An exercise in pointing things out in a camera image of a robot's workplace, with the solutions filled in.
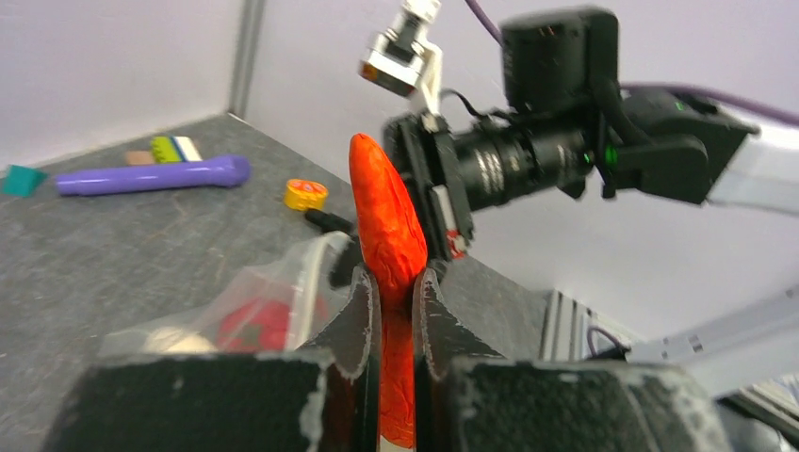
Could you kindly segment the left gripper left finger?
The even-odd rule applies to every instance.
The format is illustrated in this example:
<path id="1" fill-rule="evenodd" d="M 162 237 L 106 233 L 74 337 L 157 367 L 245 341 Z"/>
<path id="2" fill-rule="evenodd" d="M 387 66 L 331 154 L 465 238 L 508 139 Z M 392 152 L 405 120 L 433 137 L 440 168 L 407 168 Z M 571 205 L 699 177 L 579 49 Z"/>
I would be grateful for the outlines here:
<path id="1" fill-rule="evenodd" d="M 375 451 L 381 314 L 361 267 L 345 306 L 294 351 L 100 361 L 64 398 L 45 451 Z"/>

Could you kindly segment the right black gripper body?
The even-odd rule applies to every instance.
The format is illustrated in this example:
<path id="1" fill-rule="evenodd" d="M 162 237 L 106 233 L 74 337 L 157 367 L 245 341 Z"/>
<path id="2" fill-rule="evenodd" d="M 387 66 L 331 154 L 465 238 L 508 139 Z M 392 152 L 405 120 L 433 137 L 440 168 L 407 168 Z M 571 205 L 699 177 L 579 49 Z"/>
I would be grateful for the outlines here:
<path id="1" fill-rule="evenodd" d="M 458 133 L 419 114 L 384 126 L 431 260 L 466 253 L 477 211 L 552 187 L 580 197 L 619 101 L 618 34 L 616 16 L 596 6 L 512 18 L 500 27 L 506 109 Z"/>

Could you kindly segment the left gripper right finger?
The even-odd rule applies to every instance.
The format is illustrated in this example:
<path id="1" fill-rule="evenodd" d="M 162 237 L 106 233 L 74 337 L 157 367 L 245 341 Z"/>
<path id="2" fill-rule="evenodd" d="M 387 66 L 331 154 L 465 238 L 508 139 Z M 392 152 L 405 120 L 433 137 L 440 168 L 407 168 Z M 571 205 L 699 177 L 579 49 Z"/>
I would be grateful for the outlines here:
<path id="1" fill-rule="evenodd" d="M 685 372 L 615 360 L 510 360 L 459 322 L 434 270 L 413 296 L 419 451 L 727 451 Z"/>

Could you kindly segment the clear polka dot zip bag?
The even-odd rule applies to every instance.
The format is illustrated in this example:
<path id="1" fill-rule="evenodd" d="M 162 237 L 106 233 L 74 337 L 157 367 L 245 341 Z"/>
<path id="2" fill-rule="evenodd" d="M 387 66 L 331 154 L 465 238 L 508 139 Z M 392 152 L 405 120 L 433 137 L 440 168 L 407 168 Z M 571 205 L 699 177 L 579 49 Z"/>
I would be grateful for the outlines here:
<path id="1" fill-rule="evenodd" d="M 296 349 L 345 304 L 348 289 L 331 286 L 330 275 L 350 243 L 341 232 L 299 242 L 270 264 L 240 269 L 207 305 L 107 334 L 99 354 Z"/>

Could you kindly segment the orange toy carrot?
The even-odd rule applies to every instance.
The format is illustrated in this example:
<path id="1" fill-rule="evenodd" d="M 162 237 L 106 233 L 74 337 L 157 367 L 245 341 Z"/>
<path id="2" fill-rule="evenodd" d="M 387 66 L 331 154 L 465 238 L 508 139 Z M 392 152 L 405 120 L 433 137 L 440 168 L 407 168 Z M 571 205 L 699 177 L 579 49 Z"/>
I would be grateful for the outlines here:
<path id="1" fill-rule="evenodd" d="M 370 136 L 356 134 L 349 151 L 351 187 L 365 264 L 378 284 L 382 314 L 380 434 L 416 446 L 412 292 L 428 250 L 399 173 Z"/>

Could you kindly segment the red toy tomato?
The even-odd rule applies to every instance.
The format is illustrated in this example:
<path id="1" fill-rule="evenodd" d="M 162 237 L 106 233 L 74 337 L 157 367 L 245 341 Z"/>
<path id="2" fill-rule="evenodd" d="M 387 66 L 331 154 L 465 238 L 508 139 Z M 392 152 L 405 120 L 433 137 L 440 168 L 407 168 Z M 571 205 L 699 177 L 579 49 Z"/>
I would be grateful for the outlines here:
<path id="1" fill-rule="evenodd" d="M 285 299 L 227 299 L 216 307 L 220 320 L 211 343 L 224 352 L 293 350 L 306 343 L 329 319 L 330 302 L 318 297 L 313 310 L 301 313 Z"/>

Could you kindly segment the white toy radish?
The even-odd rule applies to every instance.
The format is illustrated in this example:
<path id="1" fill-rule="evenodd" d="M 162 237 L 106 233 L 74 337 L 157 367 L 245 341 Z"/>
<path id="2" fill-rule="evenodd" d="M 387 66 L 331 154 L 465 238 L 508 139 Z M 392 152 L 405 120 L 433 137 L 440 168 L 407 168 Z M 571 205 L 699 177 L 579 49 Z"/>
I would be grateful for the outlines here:
<path id="1" fill-rule="evenodd" d="M 192 331 L 164 327 L 150 333 L 143 351 L 156 354 L 205 354 L 218 349 L 208 339 Z"/>

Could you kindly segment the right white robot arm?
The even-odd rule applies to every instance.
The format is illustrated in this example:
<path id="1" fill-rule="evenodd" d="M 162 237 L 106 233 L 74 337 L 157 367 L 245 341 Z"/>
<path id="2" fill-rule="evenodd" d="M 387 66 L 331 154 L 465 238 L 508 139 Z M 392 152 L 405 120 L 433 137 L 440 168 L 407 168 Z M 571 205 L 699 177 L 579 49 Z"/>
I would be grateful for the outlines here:
<path id="1" fill-rule="evenodd" d="M 436 1 L 405 2 L 362 61 L 366 80 L 411 101 L 389 121 L 385 148 L 414 202 L 434 261 L 464 256 L 472 216 L 552 187 L 579 198 L 597 171 L 602 195 L 636 189 L 674 201 L 741 202 L 795 212 L 797 172 L 785 183 L 736 178 L 733 161 L 793 158 L 788 142 L 722 110 L 708 89 L 627 86 L 618 80 L 619 23 L 608 9 L 561 8 L 502 24 L 506 109 L 474 111 L 450 130 L 440 111 L 442 50 L 427 32 Z"/>

